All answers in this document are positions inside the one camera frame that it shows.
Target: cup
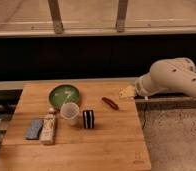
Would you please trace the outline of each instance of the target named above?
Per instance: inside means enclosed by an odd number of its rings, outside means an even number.
[[[79,119],[79,107],[76,103],[65,103],[61,106],[60,115],[71,126],[77,125]]]

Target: gray floor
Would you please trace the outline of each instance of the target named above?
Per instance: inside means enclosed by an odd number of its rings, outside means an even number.
[[[196,102],[137,103],[152,171],[196,171]]]
[[[59,0],[59,6],[65,29],[115,27],[118,0]],[[129,0],[127,28],[176,26],[196,26],[196,0]],[[0,0],[0,31],[52,29],[47,0]]]

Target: red object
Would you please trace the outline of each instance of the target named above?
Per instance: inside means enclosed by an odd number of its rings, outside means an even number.
[[[111,99],[106,98],[106,97],[102,97],[102,100],[107,103],[112,109],[114,110],[119,110],[119,106],[113,102]]]

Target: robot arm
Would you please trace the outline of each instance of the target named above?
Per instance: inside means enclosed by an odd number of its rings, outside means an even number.
[[[155,62],[135,83],[136,93],[151,96],[164,91],[182,92],[196,98],[196,68],[188,58]]]

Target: wooden cutting board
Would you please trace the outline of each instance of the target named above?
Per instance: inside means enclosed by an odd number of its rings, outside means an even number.
[[[151,170],[137,109],[133,99],[120,99],[126,82],[70,83],[81,95],[80,124],[70,127],[59,114],[55,145],[25,140],[33,118],[43,118],[50,107],[48,95],[63,83],[27,84],[0,149],[0,171],[134,171]],[[116,111],[101,98],[119,105]],[[93,109],[95,129],[86,130],[82,110]]]

